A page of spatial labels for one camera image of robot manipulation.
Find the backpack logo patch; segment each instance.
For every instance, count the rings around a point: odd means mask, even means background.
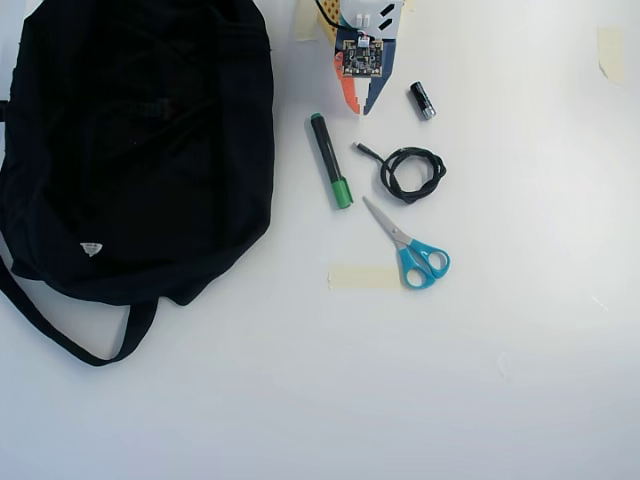
[[[89,255],[90,257],[95,257],[102,251],[103,245],[101,243],[81,243],[82,249],[84,253]]]

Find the tape strip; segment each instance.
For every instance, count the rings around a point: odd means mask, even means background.
[[[329,269],[329,290],[401,290],[398,267],[335,265]]]
[[[604,76],[612,83],[624,84],[624,31],[621,28],[598,28],[598,57]]]
[[[318,8],[314,0],[298,0],[296,5],[296,42],[317,40]]]

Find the green marker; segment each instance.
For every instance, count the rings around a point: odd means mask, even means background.
[[[336,152],[333,150],[333,144],[331,143],[331,137],[329,137],[329,131],[327,130],[324,117],[319,113],[315,113],[311,117],[311,126],[313,127],[313,132],[316,134],[322,159],[327,167],[329,180],[331,180],[331,187],[338,202],[338,207],[341,209],[349,208],[353,204],[353,197],[351,196],[347,179],[340,173]]]

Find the battery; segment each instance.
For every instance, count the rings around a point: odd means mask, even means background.
[[[411,93],[413,93],[416,102],[418,102],[418,107],[420,107],[424,118],[426,118],[427,120],[431,120],[437,115],[436,109],[431,103],[431,100],[429,100],[427,92],[425,92],[424,88],[422,87],[422,83],[416,82],[411,85]]]

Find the blue scissors handle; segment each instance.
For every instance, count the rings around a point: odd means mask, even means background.
[[[411,248],[411,250],[413,250],[420,256],[420,259],[427,264],[427,266],[431,270],[431,274],[437,280],[440,280],[449,271],[449,267],[451,266],[451,258],[449,257],[449,254],[444,250],[425,245],[418,240],[413,240],[411,242],[411,245],[409,245],[409,248]],[[442,268],[436,268],[433,266],[432,260],[434,256],[440,257],[440,259],[442,260]]]
[[[409,248],[402,248],[399,250],[400,263],[402,263],[402,275],[406,286],[412,290],[424,290],[436,283],[436,277],[434,277],[429,270],[424,268],[413,256],[413,253]],[[411,272],[416,272],[422,277],[421,284],[414,284],[411,281]]]

